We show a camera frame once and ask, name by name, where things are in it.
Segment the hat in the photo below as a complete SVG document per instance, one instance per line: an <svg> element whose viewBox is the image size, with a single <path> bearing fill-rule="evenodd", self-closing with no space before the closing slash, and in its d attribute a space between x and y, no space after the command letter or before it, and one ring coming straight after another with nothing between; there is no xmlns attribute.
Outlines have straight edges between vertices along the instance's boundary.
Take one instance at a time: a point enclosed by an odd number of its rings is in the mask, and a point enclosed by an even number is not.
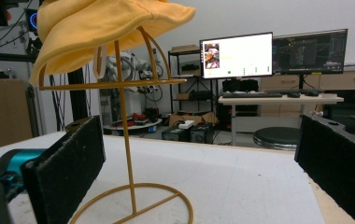
<svg viewBox="0 0 355 224"><path fill-rule="evenodd" d="M156 37L190 21L195 8L166 0L45 0L38 10L38 36L43 42L30 83L44 75L75 71L94 59L101 46L106 55L144 43L143 27Z"/></svg>

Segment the gold metal stand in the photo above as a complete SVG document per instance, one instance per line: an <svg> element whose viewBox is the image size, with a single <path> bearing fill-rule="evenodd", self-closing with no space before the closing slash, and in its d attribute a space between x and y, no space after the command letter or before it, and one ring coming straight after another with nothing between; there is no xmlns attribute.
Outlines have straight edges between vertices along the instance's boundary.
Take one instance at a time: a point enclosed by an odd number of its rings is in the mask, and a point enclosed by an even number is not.
<svg viewBox="0 0 355 224"><path fill-rule="evenodd" d="M172 79L171 78L171 72L169 70L168 63L166 61L165 55L163 54L163 51L161 50L160 46L155 42L155 40L148 34L146 31L143 29L143 27L137 28L137 30L142 34L148 52L149 52L149 57L150 57L150 62L151 62L151 67L152 67L152 80L133 80L133 81L124 81L122 79L122 69L121 69L121 56L120 56L120 44L119 40L116 40L114 42L115 45L115 50L116 50L116 60L117 60L117 71L118 71L118 81L117 82L97 82L97 83L86 83L86 84L73 84L73 85L62 85L62 86L44 86L44 71L45 67L40 72L40 79L39 79L39 89L43 90L55 90L55 91L60 91L60 90L87 90L87 89L111 89L111 88L119 88L120 90L120 101L121 101L121 113L122 113L122 125L123 125L123 134L124 134L124 142L125 142L125 153L126 153L126 159L127 159L127 165L128 165L128 176L129 176L129 185L122 186L116 189L111 189L109 191L106 191L97 197L93 198L90 200L87 204L85 204L82 208L80 208L76 214L73 216L71 223L76 223L78 220L79 216L92 204L96 203L100 199L106 197L107 195L116 193L120 190L123 189L129 189L131 193L131 203L132 203L132 214L128 217L125 217L115 223L123 223L129 219L132 219L134 217L137 217L145 212L148 212L152 208L155 208L163 203L166 203L176 197L180 197L184 203L188 207L188 212L189 212L189 220L188 223L192 223L193 220L193 210L192 210L192 205L190 204L190 201L188 198L179 192L176 189L173 189L171 187L161 185L161 184L153 184L153 183L135 183L134 182L134 175L133 175L133 170L132 170L132 162L131 162L131 150L129 146L129 134L128 134L128 124L127 124L127 115L126 115L126 107L125 107L125 93L124 93L124 88L125 87L136 87L136 86L151 86L151 85L160 85L160 84L178 84L178 83L183 83L186 81L186 79ZM154 60L154 56L151 51L151 45L150 41L156 46L157 50L161 52L162 57L163 57L163 62L166 67L168 79L158 79L157 75L157 70L156 70L156 63ZM101 47L99 47L98 50L98 64L96 65L97 70L100 70L100 64L101 60L99 60L100 57L100 52ZM173 194L155 204L152 204L140 211L137 211L136 209L136 199L135 199L135 188L156 188L156 189L166 189Z"/></svg>

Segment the computer mouse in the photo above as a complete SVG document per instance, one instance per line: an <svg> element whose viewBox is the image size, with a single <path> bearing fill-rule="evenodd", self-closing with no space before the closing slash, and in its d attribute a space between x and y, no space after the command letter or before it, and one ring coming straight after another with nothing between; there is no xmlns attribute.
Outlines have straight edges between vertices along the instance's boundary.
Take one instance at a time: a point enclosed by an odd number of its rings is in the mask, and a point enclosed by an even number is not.
<svg viewBox="0 0 355 224"><path fill-rule="evenodd" d="M319 96L320 94L317 91L307 91L306 96Z"/></svg>
<svg viewBox="0 0 355 224"><path fill-rule="evenodd" d="M288 92L286 95L291 98L300 98L300 92Z"/></svg>

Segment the black round stool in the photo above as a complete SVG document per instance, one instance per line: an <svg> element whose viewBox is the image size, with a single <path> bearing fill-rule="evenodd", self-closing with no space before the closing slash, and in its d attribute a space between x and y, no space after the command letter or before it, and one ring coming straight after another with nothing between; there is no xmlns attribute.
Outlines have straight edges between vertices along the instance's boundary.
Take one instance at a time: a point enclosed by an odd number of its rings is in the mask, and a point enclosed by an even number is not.
<svg viewBox="0 0 355 224"><path fill-rule="evenodd" d="M300 129L289 127L270 127L256 131L253 141L262 147L296 150L300 141Z"/></svg>

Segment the computer monitor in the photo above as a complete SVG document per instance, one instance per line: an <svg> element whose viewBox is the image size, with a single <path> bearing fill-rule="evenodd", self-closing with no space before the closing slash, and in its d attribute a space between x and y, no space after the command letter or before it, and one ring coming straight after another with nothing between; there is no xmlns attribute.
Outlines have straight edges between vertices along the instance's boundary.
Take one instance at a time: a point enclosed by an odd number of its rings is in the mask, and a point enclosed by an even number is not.
<svg viewBox="0 0 355 224"><path fill-rule="evenodd" d="M275 75L342 74L348 29L274 36Z"/></svg>
<svg viewBox="0 0 355 224"><path fill-rule="evenodd" d="M272 39L269 32L200 40L202 78L272 76Z"/></svg>

